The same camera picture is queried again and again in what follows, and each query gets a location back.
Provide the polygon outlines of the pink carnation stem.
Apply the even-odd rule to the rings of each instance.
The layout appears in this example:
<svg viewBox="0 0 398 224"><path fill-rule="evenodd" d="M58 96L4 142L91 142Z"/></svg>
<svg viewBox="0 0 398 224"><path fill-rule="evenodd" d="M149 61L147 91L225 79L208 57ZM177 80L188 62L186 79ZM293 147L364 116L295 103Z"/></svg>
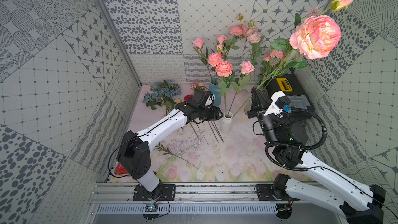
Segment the pink carnation stem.
<svg viewBox="0 0 398 224"><path fill-rule="evenodd" d="M185 161L186 163L190 164L191 166L193 166L194 168L196 168L197 170L199 170L200 172L202 172L202 170L200 170L197 166L195 166L194 164L192 164L191 162L189 162L188 160L186 160L185 158L174 154L173 152L170 151L169 148L164 147L162 144L157 144L154 148L154 150L158 151L159 153L161 153L164 156L174 156L180 160Z"/></svg>

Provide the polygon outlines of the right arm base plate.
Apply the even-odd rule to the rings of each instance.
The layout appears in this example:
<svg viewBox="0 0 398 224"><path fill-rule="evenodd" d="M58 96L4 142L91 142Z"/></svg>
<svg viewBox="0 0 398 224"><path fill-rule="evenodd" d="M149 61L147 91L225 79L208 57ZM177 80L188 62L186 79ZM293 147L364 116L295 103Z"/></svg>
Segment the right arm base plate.
<svg viewBox="0 0 398 224"><path fill-rule="evenodd" d="M291 198L286 192L272 188L272 184L256 184L255 193L259 201L298 201L296 198Z"/></svg>

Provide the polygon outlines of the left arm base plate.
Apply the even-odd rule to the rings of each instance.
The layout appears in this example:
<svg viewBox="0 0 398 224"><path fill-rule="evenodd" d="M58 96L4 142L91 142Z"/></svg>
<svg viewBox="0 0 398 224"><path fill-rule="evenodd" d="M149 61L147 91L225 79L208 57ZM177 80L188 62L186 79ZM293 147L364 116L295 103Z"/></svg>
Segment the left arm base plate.
<svg viewBox="0 0 398 224"><path fill-rule="evenodd" d="M133 201L174 201L176 193L175 184L160 183L153 191L148 191L144 186L137 185L134 189Z"/></svg>

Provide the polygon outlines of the pink rose stem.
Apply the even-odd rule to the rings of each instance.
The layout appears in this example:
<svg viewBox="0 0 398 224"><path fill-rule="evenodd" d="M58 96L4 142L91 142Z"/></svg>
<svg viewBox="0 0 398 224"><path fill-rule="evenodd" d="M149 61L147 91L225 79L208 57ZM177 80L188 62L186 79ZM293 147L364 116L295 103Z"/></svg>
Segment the pink rose stem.
<svg viewBox="0 0 398 224"><path fill-rule="evenodd" d="M228 38L225 35L219 35L217 37L217 45L216 45L216 49L219 53L226 53L227 49L229 47L228 44Z"/></svg>
<svg viewBox="0 0 398 224"><path fill-rule="evenodd" d="M202 63L206 66L206 68L209 72L209 75L210 75L210 80L212 80L213 76L211 74L210 65L208 62L209 52L208 52L208 48L204 46L204 39L196 38L193 41L193 46L194 46L194 51L200 56Z"/></svg>

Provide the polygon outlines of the pink rose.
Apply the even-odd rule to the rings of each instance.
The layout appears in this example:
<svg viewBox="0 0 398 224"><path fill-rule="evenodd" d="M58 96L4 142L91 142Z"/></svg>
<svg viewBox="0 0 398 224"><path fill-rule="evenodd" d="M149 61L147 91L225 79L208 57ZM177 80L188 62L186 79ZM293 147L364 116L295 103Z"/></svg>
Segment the pink rose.
<svg viewBox="0 0 398 224"><path fill-rule="evenodd" d="M240 64L240 71L233 79L232 89L235 92L233 100L229 107L229 115L232 115L231 108L235 101L236 96L244 91L244 87L250 82L250 74L255 70L254 65L250 61L244 61Z"/></svg>

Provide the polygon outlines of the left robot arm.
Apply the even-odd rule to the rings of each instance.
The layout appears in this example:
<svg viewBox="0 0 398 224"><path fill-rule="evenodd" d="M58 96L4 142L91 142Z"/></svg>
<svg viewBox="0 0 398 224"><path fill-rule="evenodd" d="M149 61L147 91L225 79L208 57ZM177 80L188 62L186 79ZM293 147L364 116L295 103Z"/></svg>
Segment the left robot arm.
<svg viewBox="0 0 398 224"><path fill-rule="evenodd" d="M143 186L150 199L162 195L162 183L151 169L151 152L170 134L185 125L216 121L223 117L219 107L214 106L210 91L197 90L192 98L175 105L174 109L152 126L134 133L128 131L113 154L130 177Z"/></svg>

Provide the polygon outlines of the large peony stem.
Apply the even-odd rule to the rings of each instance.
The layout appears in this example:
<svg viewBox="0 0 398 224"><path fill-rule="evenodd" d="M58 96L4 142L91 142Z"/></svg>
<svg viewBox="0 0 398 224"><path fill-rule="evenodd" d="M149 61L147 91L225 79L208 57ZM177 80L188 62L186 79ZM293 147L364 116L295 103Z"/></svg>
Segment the large peony stem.
<svg viewBox="0 0 398 224"><path fill-rule="evenodd" d="M331 0L329 6L321 13L311 11L311 15L302 20L300 14L295 15L294 30L290 38L277 38L271 42L270 51L282 51L284 60L274 72L264 78L257 89L266 87L270 81L279 78L291 68L307 67L308 60L325 58L339 44L342 38L340 26L325 13L328 10L337 12L348 8L354 0Z"/></svg>

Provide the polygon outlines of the pink peony flower stem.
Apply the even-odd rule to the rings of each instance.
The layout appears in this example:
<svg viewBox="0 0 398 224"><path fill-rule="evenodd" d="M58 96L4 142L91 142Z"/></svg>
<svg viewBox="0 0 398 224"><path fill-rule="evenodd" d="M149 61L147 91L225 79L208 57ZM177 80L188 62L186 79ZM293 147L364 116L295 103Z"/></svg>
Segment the pink peony flower stem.
<svg viewBox="0 0 398 224"><path fill-rule="evenodd" d="M244 15L239 13L237 15L238 24L230 28L229 37L223 43L224 60L228 59L231 51L239 50L238 42L246 37L248 27L244 24Z"/></svg>

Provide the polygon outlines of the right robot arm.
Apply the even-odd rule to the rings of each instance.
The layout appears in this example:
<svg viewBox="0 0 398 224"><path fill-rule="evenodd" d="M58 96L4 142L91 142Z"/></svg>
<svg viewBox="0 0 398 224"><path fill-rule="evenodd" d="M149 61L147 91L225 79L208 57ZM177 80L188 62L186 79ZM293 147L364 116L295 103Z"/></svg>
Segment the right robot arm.
<svg viewBox="0 0 398 224"><path fill-rule="evenodd" d="M327 165L311 153L327 138L327 126L320 116L308 109L291 108L291 100L282 91L266 96L256 87L251 90L248 118L257 118L265 142L265 154L273 164L293 172L302 172L323 187L302 183L289 175L278 174L271 190L278 199L304 200L344 217L350 224L382 224L386 191L379 185L360 183ZM307 145L305 128L298 122L281 120L292 113L304 113L318 121L320 140Z"/></svg>

